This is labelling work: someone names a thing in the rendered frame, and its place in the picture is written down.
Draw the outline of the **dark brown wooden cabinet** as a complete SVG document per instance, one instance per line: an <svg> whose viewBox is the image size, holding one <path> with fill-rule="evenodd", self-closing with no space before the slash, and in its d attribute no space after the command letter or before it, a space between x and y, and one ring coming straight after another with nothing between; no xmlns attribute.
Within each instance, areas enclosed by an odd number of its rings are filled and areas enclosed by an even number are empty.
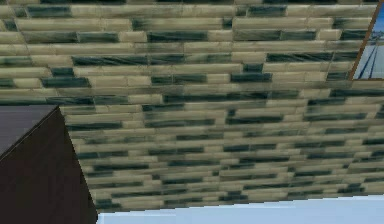
<svg viewBox="0 0 384 224"><path fill-rule="evenodd" d="M0 224L96 224L56 105L0 106Z"/></svg>

